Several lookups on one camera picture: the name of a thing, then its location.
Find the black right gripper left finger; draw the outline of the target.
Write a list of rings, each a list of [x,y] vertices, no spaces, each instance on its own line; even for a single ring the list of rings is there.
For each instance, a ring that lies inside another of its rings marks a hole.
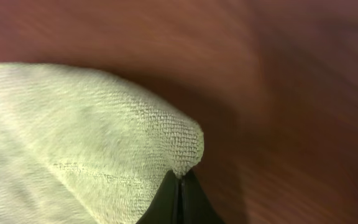
[[[136,224],[177,224],[179,183],[173,171],[168,171],[148,209]]]

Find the light green cloth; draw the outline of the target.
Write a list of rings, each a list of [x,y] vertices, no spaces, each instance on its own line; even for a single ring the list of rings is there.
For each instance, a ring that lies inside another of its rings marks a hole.
[[[0,223],[135,223],[203,151],[197,122],[134,83],[0,63]]]

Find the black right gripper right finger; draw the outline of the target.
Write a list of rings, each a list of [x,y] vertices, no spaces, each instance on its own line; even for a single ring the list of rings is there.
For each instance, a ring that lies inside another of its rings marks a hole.
[[[192,170],[181,178],[180,190],[182,224],[224,224]]]

